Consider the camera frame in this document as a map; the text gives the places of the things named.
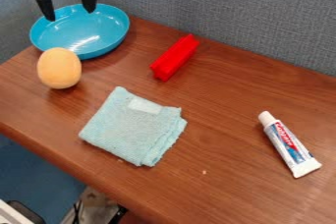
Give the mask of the beige bag under table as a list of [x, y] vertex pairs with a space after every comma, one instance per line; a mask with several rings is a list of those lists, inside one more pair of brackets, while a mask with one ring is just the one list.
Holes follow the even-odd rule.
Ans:
[[60, 224], [117, 224], [126, 209], [93, 188], [86, 187]]

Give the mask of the yellow foam ball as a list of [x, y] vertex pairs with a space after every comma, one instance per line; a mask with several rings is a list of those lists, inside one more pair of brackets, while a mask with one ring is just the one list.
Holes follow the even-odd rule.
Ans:
[[65, 48], [48, 49], [37, 62], [41, 83], [54, 89], [74, 86], [81, 78], [81, 62], [77, 55]]

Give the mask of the red plastic block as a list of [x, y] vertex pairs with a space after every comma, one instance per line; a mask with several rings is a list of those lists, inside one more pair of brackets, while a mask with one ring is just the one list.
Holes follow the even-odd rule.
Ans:
[[194, 54], [198, 45], [192, 34], [181, 37], [149, 65], [153, 77], [166, 82]]

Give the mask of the light blue folded cloth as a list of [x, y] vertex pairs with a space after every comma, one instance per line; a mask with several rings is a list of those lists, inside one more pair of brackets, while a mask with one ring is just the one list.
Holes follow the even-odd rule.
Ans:
[[78, 137], [134, 166], [153, 167], [186, 125], [178, 107], [162, 106], [117, 86]]

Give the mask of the black chair part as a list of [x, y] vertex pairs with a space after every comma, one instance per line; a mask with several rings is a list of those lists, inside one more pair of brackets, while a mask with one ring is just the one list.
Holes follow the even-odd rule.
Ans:
[[8, 205], [12, 208], [10, 215], [17, 220], [29, 220], [33, 224], [45, 224], [44, 219], [22, 203], [9, 200]]

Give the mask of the blue plate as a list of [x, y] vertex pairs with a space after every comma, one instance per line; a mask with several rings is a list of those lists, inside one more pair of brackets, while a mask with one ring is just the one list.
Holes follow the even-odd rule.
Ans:
[[32, 25], [29, 38], [40, 50], [61, 47], [81, 60], [102, 56], [122, 43], [129, 29], [129, 17], [117, 7], [98, 4], [88, 13], [81, 4], [54, 10], [54, 21], [40, 17]]

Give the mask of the white toothpaste tube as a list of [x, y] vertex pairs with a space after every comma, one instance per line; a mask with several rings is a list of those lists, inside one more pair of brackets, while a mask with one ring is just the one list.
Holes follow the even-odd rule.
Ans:
[[260, 113], [258, 121], [264, 133], [292, 171], [293, 177], [297, 179], [320, 169], [321, 163], [314, 159], [282, 121], [276, 119], [269, 111]]

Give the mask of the white object at corner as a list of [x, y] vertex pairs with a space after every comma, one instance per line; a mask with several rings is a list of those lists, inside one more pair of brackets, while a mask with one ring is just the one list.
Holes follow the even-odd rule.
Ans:
[[0, 224], [33, 224], [33, 222], [0, 199]]

